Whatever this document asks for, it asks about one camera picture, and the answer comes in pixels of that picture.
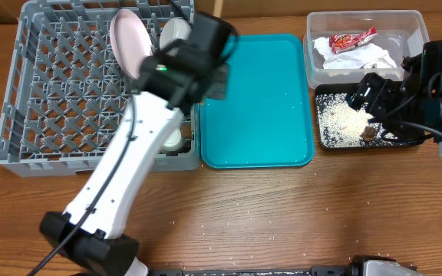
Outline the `brown food scrap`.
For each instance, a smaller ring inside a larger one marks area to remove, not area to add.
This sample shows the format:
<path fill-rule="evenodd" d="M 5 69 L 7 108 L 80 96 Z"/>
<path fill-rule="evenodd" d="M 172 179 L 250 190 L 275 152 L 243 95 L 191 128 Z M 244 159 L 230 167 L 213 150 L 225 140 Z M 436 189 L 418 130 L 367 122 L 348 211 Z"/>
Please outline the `brown food scrap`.
<path fill-rule="evenodd" d="M 360 137 L 365 143 L 373 142 L 378 135 L 378 130 L 372 126 L 366 126 Z"/>

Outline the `white napkin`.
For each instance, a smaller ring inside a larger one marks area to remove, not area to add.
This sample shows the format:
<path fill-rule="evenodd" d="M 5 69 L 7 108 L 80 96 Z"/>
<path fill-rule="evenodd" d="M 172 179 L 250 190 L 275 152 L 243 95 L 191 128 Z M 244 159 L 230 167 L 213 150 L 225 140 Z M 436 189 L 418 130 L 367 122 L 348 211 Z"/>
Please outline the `white napkin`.
<path fill-rule="evenodd" d="M 329 38 L 317 38 L 314 49 L 325 59 L 323 68 L 326 70 L 397 67 L 389 52 L 373 43 L 334 54 L 329 46 Z"/>

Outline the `white paper cup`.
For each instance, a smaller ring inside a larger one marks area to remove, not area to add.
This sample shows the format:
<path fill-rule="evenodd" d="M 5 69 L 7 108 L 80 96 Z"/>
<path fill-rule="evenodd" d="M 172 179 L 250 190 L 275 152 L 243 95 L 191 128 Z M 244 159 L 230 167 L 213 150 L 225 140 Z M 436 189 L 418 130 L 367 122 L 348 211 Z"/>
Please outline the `white paper cup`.
<path fill-rule="evenodd" d="M 165 140 L 160 148 L 162 153 L 178 153 L 185 146 L 185 139 L 183 138 L 180 128 L 176 128 Z"/>

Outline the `grey-white bowl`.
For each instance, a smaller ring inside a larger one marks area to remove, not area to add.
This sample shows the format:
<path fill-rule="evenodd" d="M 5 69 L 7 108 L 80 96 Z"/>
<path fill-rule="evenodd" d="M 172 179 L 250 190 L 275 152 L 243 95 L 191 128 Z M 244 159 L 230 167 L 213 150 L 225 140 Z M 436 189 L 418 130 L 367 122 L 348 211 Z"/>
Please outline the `grey-white bowl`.
<path fill-rule="evenodd" d="M 163 50 L 167 45 L 180 40 L 186 42 L 191 32 L 191 26 L 180 18 L 171 18 L 163 27 L 160 34 L 159 46 Z"/>

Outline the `red snack wrapper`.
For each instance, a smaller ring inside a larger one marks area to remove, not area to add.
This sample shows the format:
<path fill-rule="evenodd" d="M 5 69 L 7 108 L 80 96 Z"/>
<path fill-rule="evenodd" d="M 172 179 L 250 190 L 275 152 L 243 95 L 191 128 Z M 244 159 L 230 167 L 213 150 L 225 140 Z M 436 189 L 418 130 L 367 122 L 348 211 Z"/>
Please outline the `red snack wrapper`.
<path fill-rule="evenodd" d="M 375 27 L 361 34 L 335 34 L 329 38 L 329 46 L 333 54 L 340 54 L 369 43 L 377 34 Z"/>

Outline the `large white round plate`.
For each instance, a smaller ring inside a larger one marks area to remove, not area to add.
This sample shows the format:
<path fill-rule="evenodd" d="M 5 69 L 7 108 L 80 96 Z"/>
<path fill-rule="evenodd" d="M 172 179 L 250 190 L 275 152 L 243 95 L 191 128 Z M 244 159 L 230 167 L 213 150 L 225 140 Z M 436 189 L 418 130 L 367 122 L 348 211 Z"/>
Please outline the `large white round plate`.
<path fill-rule="evenodd" d="M 138 79 L 143 60 L 151 55 L 152 43 L 143 22 L 131 10 L 121 9 L 113 17 L 110 45 L 122 71 Z"/>

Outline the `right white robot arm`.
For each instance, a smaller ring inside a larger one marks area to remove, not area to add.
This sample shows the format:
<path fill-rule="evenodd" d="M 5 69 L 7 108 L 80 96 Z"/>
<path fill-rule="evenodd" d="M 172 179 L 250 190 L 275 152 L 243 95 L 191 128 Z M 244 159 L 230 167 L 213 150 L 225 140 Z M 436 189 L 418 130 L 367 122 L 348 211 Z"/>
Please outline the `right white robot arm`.
<path fill-rule="evenodd" d="M 349 107 L 365 109 L 397 143 L 432 139 L 442 160 L 442 40 L 424 44 L 420 54 L 402 62 L 402 82 L 366 74 L 347 94 Z"/>

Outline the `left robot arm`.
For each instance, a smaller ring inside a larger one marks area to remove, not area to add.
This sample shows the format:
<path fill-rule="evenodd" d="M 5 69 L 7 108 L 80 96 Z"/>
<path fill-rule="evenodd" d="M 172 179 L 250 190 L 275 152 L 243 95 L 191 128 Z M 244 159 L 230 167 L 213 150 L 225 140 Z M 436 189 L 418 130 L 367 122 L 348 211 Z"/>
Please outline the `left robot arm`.
<path fill-rule="evenodd" d="M 53 249 L 32 275 L 57 254 L 99 275 L 148 274 L 138 242 L 124 234 L 133 201 L 168 136 L 225 66 L 224 47 L 177 39 L 151 53 L 137 42 L 112 44 L 121 67 L 136 69 L 137 92 L 83 189 L 63 213 L 45 214 L 40 230 Z"/>

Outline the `clear plastic waste bin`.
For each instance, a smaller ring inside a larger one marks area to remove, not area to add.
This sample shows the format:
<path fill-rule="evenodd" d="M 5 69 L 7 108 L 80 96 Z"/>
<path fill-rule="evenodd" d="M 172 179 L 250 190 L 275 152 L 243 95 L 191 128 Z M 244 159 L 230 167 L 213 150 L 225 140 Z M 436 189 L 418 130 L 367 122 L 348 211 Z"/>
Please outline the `clear plastic waste bin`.
<path fill-rule="evenodd" d="M 324 66 L 330 60 L 315 48 L 317 39 L 327 41 L 332 35 L 359 35 L 372 27 L 376 29 L 377 35 L 371 43 L 389 54 L 394 61 L 390 67 L 362 63 L 350 68 Z M 307 17 L 303 38 L 308 85 L 315 88 L 321 84 L 356 83 L 371 72 L 400 81 L 404 76 L 401 67 L 403 57 L 421 53 L 424 43 L 428 41 L 423 17 L 415 10 L 312 12 Z"/>

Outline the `grey plastic dishwasher rack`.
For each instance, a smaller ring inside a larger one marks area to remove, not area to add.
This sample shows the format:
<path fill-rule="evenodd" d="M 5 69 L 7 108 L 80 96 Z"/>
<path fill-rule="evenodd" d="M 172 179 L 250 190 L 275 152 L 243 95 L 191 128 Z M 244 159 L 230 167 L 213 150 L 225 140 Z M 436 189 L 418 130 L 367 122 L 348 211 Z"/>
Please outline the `grey plastic dishwasher rack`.
<path fill-rule="evenodd" d="M 193 0 L 29 1 L 21 8 L 0 116 L 0 165 L 21 177 L 93 170 L 120 124 L 131 82 L 111 47 L 122 8 L 153 43 Z"/>

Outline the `teal plastic serving tray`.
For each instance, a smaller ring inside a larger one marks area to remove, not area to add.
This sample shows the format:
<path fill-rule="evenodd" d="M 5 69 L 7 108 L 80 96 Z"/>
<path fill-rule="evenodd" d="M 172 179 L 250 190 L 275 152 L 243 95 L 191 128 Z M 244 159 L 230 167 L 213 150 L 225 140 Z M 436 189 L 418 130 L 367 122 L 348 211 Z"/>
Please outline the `teal plastic serving tray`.
<path fill-rule="evenodd" d="M 300 39 L 245 35 L 228 60 L 226 97 L 200 108 L 200 149 L 214 169 L 304 166 L 315 155 Z"/>

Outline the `brown cardboard backdrop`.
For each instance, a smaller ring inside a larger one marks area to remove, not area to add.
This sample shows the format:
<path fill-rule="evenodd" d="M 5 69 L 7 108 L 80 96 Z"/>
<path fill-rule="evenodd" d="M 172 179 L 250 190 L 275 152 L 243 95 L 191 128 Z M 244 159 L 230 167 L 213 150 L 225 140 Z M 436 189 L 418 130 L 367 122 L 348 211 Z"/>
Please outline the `brown cardboard backdrop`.
<path fill-rule="evenodd" d="M 0 0 L 0 24 L 14 24 L 25 0 Z M 442 0 L 224 0 L 224 18 L 307 15 L 359 10 L 442 12 Z"/>

